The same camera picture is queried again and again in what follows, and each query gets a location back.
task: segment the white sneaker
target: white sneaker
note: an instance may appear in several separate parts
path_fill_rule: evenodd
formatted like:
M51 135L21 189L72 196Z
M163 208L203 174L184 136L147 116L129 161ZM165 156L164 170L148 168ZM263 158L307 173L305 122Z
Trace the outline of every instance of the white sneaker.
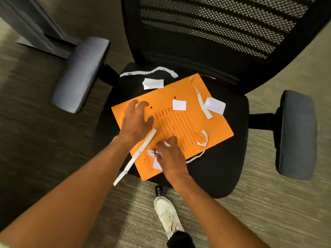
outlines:
M155 198L154 208L165 229L168 239L176 231L184 231L184 228L179 221L176 209L169 199L166 197Z

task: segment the black seat cushion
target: black seat cushion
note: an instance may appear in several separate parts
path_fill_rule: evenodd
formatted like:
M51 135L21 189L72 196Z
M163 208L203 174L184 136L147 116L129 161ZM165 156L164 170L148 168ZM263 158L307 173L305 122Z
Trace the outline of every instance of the black seat cushion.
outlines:
M122 73L137 70L150 71L155 67L157 66L138 66L130 63ZM146 77L164 79L164 85L167 85L196 73L194 70L168 68L174 70L179 77L175 79L165 71L156 71L147 76L131 75L119 79L118 86L113 87L107 98L93 136L95 154L105 148L119 133L119 126L111 107L150 92L143 89L142 82ZM212 97L226 103L224 117L234 132L234 136L207 149L204 155L188 164L188 171L210 196L221 198L233 191L241 174L247 146L249 105L246 96L229 91L217 80L204 76L201 78ZM130 159L129 154L121 169L124 169ZM129 174L139 177L134 165ZM163 173L152 177L149 181L171 187Z

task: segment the floor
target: floor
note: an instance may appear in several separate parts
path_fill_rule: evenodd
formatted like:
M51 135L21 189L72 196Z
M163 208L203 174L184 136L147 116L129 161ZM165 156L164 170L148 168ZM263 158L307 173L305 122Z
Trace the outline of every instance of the floor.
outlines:
M120 0L40 0L61 27L82 39L112 45L116 71L132 61ZM50 98L65 62L18 45L0 20L0 229L92 156L91 138L110 87L97 81L83 110L72 115ZM274 112L285 89L311 95L318 121L318 160L312 181L279 175L272 133L250 130L245 164L234 192L219 200L271 247L331 246L331 23L281 73L247 94L251 113ZM107 196L85 247L166 247L153 209L154 184L126 176ZM168 193L197 247L207 238L189 208Z

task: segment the mesh chair back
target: mesh chair back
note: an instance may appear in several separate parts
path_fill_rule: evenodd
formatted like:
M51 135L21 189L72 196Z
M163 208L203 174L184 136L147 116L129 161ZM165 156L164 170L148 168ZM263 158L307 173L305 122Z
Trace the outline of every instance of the mesh chair back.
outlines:
M291 62L331 14L331 0L122 1L136 62L194 68L243 94Z

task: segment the black pants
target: black pants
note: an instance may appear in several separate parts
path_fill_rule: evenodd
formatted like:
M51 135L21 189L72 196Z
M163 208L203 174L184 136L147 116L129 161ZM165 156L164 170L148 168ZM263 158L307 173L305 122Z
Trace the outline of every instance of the black pants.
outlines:
M195 248L191 236L182 231L176 231L167 242L168 248Z

